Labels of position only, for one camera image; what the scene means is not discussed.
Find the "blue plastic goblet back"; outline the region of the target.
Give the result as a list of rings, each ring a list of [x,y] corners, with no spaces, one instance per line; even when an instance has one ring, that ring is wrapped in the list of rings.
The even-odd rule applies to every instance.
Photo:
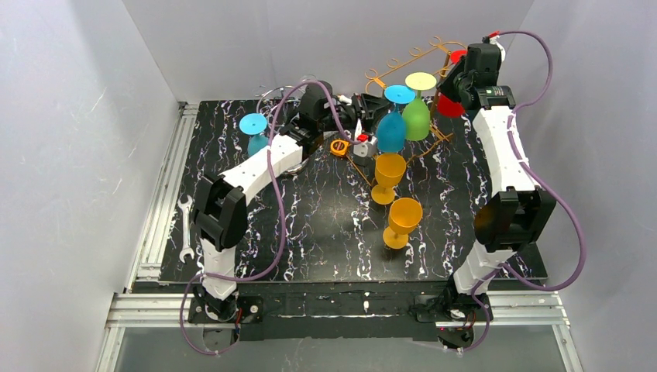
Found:
[[[375,137],[381,153],[399,153],[403,150],[406,138],[406,123],[399,112],[400,105],[412,102],[415,92],[406,85],[391,85],[384,89],[384,97],[392,104],[392,109],[379,122]]]

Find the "blue plastic goblet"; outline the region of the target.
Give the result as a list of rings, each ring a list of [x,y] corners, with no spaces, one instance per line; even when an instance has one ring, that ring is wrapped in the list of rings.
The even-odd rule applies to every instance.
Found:
[[[263,134],[267,126],[267,118],[260,113],[250,113],[240,119],[240,131],[249,136],[247,147],[249,157],[261,151],[268,144],[268,138]]]
[[[406,85],[391,85],[384,89],[384,97],[392,104],[392,109],[379,122],[375,137],[381,153],[399,153],[403,150],[406,138],[406,123],[399,112],[400,105],[412,102],[415,92]]]

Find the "gold wire glass rack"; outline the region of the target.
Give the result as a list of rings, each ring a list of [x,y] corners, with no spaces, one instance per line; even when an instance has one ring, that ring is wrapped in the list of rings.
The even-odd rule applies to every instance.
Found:
[[[413,64],[426,55],[441,50],[445,53],[445,62],[443,67],[434,73],[416,71],[409,74],[403,84],[388,85],[384,78],[400,69]],[[435,148],[449,136],[440,132],[433,123],[432,115],[439,107],[440,93],[436,92],[432,105],[428,106],[423,101],[422,92],[436,89],[440,79],[446,77],[450,67],[459,60],[466,52],[466,46],[456,41],[443,42],[436,37],[430,43],[430,48],[422,50],[418,47],[409,51],[410,60],[403,63],[392,58],[387,62],[388,70],[379,73],[370,69],[365,73],[368,80],[366,86],[377,84],[383,92],[383,97],[391,103],[391,108],[387,109],[382,119],[376,121],[377,128],[373,136],[378,139],[377,150],[379,153],[399,153],[404,149],[406,143],[421,142],[429,134],[435,137],[435,142],[424,152],[416,153],[406,159],[406,164],[412,164],[416,159],[421,159],[430,154]]]

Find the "green plastic goblet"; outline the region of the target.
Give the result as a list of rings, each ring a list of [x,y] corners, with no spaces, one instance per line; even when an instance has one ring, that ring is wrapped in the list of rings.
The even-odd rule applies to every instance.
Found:
[[[415,93],[415,98],[402,112],[406,124],[406,140],[421,141],[428,136],[432,123],[430,109],[423,101],[421,93],[434,88],[437,79],[430,73],[414,72],[405,78],[404,83]]]

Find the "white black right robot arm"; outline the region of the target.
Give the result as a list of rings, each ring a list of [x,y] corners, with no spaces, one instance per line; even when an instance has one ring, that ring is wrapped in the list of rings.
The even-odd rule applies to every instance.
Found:
[[[491,274],[536,242],[556,206],[522,167],[526,159],[519,136],[507,126],[516,102],[511,89],[497,83],[502,62],[500,47],[470,44],[439,85],[442,96],[476,113],[472,124],[487,159],[492,191],[475,215],[473,248],[449,278],[445,298],[452,303],[482,297]]]

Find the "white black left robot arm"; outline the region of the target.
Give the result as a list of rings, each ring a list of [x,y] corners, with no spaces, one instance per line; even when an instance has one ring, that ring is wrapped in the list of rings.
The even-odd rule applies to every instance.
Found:
[[[323,143],[326,132],[336,131],[349,145],[362,145],[358,137],[373,135],[373,128],[392,104],[367,93],[345,99],[335,95],[326,81],[305,80],[283,86],[283,96],[272,118],[259,110],[244,115],[242,133],[251,136],[247,159],[220,174],[201,177],[194,197],[180,205],[183,251],[194,256],[199,240],[203,268],[190,279],[192,315],[212,321],[240,323],[246,309],[237,300],[237,284],[258,281],[277,267],[287,243],[283,195],[277,178],[299,168]],[[280,226],[279,246],[273,261],[258,274],[235,276],[236,247],[249,229],[249,204],[264,188],[273,187]]]

